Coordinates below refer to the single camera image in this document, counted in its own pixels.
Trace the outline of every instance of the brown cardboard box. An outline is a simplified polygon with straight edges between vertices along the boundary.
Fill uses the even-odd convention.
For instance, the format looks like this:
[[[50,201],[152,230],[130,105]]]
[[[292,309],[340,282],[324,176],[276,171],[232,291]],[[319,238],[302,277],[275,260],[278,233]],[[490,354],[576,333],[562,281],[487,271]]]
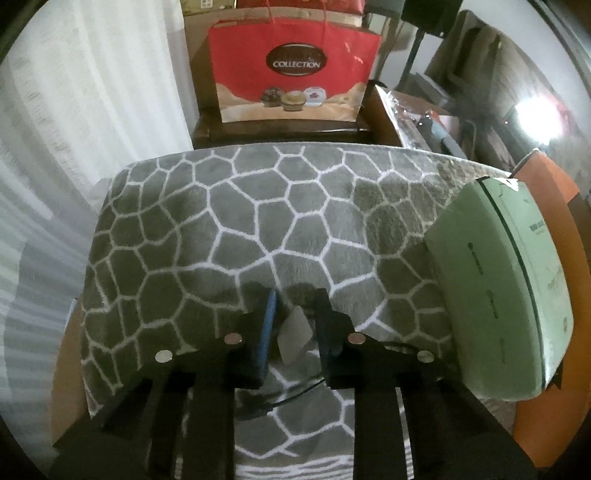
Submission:
[[[181,0],[183,15],[204,14],[205,12],[236,8],[236,0]]]
[[[322,20],[322,10],[273,7],[271,12],[275,17],[302,18],[308,20]],[[342,25],[361,27],[361,17],[338,12],[326,12],[329,22]],[[268,18],[267,8],[240,8],[211,11],[201,15],[191,15],[184,18],[187,49],[191,75],[197,95],[199,109],[209,107],[218,108],[216,85],[213,81],[212,64],[209,56],[207,31],[209,27],[219,21]]]
[[[57,354],[50,404],[51,441],[55,443],[72,424],[88,415],[80,365],[80,301],[70,316]]]
[[[398,92],[390,92],[398,97]],[[412,120],[399,111],[388,99],[388,92],[379,86],[374,86],[363,102],[363,115],[371,127],[374,142],[378,145],[414,148],[431,151]]]

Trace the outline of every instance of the fleece blanket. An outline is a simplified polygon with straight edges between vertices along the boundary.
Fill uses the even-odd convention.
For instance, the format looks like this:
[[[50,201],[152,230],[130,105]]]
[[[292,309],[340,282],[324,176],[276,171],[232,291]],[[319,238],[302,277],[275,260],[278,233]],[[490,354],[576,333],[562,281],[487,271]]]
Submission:
[[[243,145],[130,165],[109,188],[83,291],[91,411],[158,351],[194,351],[231,331],[264,287],[287,309],[326,288],[357,330],[453,366],[423,235],[464,184],[487,175],[506,173],[352,144]],[[314,349],[289,366],[274,359],[263,393],[292,396],[319,372]],[[237,421],[236,477],[351,478],[353,407],[352,391],[323,385]]]

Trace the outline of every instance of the white curtain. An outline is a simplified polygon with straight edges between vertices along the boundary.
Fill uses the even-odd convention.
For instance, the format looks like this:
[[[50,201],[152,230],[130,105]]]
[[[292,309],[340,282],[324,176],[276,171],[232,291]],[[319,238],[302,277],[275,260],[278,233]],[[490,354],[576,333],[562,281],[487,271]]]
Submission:
[[[198,117],[178,0],[49,0],[0,64],[0,413],[42,470],[108,179],[191,150]]]

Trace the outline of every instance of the chocolate image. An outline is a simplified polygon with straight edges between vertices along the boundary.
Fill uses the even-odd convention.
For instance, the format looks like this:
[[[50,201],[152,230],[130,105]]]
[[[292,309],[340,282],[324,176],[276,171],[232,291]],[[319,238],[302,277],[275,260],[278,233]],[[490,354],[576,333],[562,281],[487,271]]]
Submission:
[[[269,87],[262,93],[261,102],[269,108],[281,106],[281,96],[284,93],[279,87]]]
[[[281,106],[285,112],[300,112],[306,101],[306,94],[299,90],[281,95]]]

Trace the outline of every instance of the gift bag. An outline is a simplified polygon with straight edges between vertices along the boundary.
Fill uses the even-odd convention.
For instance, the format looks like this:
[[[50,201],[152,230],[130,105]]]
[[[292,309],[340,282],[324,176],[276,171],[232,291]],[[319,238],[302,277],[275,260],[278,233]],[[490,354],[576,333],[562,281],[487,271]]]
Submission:
[[[354,122],[379,42],[326,16],[217,23],[209,47],[222,122]]]
[[[323,0],[269,0],[272,7],[324,8]],[[265,0],[236,0],[236,8],[265,7]],[[365,0],[326,0],[326,9],[331,12],[363,15]]]

